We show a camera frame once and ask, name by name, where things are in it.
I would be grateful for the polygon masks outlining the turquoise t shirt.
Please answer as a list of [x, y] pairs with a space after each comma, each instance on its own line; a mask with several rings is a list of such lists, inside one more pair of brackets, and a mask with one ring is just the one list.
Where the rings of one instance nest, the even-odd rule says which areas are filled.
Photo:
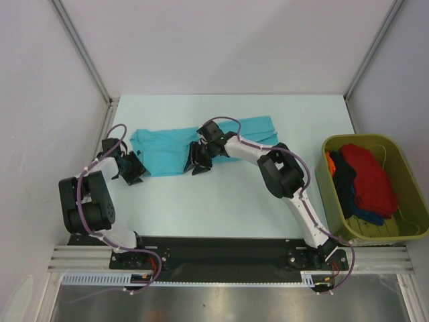
[[[237, 131], [241, 137], [265, 145], [279, 143], [271, 117], [268, 115], [234, 121], [216, 121], [224, 133]], [[184, 173], [190, 143], [198, 140], [197, 127], [151, 131], [139, 129], [129, 141], [134, 153], [152, 177], [176, 176]]]

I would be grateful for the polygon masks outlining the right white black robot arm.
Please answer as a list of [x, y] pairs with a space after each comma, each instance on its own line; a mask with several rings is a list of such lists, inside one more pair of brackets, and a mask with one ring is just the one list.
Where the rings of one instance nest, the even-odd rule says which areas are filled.
[[310, 171], [305, 162], [284, 144], [269, 146], [241, 136], [239, 131], [223, 132], [209, 120], [196, 130], [198, 140], [190, 143], [184, 172], [208, 172], [218, 156], [238, 158], [258, 167], [267, 190], [291, 210], [310, 247], [309, 261], [317, 269], [332, 263], [338, 244], [316, 214], [306, 189]]

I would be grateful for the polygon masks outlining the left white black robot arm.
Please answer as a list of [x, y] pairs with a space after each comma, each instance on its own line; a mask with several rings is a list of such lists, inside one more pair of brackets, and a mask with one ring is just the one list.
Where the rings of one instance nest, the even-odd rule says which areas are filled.
[[133, 151], [117, 138], [102, 141], [102, 151], [93, 160], [95, 165], [84, 175], [76, 175], [58, 183], [63, 221], [71, 234], [88, 235], [105, 242], [117, 253], [125, 252], [125, 261], [134, 268], [147, 263], [148, 252], [137, 245], [137, 234], [121, 227], [116, 220], [108, 183], [122, 178], [127, 185], [141, 183], [149, 173]]

